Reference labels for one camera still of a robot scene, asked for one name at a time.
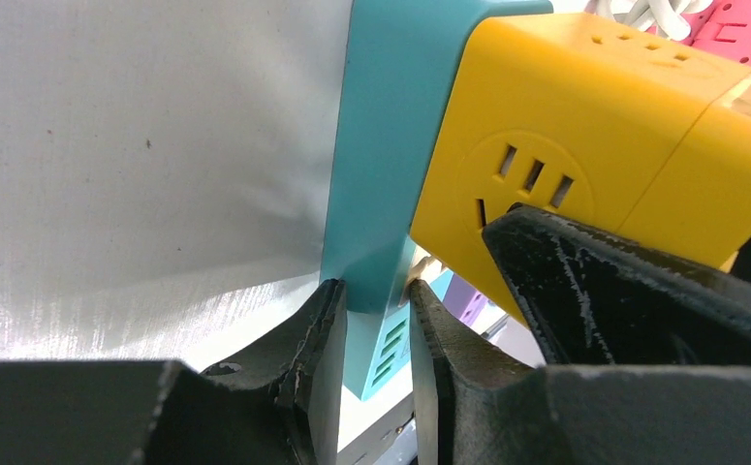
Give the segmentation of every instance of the lavender plastic object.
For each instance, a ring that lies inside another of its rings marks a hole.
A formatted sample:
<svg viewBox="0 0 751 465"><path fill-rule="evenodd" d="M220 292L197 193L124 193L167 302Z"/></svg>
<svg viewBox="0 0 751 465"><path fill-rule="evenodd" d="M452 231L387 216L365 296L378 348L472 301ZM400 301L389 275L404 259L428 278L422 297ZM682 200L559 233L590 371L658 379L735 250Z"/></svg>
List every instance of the lavender plastic object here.
<svg viewBox="0 0 751 465"><path fill-rule="evenodd" d="M457 275L453 276L450 287L444 295L444 306L467 326L475 322L487 302L488 299L483 294Z"/></svg>

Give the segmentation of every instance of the yellow plastic casing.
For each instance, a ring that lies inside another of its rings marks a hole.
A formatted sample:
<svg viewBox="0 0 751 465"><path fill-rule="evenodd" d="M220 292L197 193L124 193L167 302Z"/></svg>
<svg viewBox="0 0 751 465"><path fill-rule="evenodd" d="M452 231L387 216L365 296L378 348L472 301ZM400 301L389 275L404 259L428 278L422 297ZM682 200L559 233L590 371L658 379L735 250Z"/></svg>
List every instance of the yellow plastic casing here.
<svg viewBox="0 0 751 465"><path fill-rule="evenodd" d="M747 101L751 68L598 16L486 19L410 235L519 320L481 239L517 202L731 265L751 237Z"/></svg>

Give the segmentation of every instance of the teal plastic casing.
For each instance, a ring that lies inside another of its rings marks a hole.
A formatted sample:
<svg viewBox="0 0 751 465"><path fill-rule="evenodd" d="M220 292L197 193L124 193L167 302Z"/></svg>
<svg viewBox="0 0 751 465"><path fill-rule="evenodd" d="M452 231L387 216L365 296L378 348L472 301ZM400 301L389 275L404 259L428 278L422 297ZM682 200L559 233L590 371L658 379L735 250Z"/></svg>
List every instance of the teal plastic casing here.
<svg viewBox="0 0 751 465"><path fill-rule="evenodd" d="M409 361L408 232L466 41L487 17L551 12L546 0L353 5L321 278L348 285L344 384L361 400Z"/></svg>

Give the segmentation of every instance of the teal box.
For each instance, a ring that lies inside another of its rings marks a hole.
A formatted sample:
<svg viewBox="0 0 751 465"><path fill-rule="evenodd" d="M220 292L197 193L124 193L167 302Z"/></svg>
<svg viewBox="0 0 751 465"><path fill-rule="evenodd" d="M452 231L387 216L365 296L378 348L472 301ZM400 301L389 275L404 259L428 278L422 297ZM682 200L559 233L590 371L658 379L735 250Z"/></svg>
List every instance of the teal box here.
<svg viewBox="0 0 751 465"><path fill-rule="evenodd" d="M546 0L353 5L321 278L348 284L344 384L362 400L409 360L407 234L464 45L487 17L551 12Z"/></svg>

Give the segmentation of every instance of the gray metal surface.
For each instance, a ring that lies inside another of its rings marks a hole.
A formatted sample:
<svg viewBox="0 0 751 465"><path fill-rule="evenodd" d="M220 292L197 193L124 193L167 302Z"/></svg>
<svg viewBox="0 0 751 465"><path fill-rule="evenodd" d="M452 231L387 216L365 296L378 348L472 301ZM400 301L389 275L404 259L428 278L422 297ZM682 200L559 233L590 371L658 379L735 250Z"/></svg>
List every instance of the gray metal surface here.
<svg viewBox="0 0 751 465"><path fill-rule="evenodd" d="M0 2L0 357L203 367L300 307L350 5Z"/></svg>

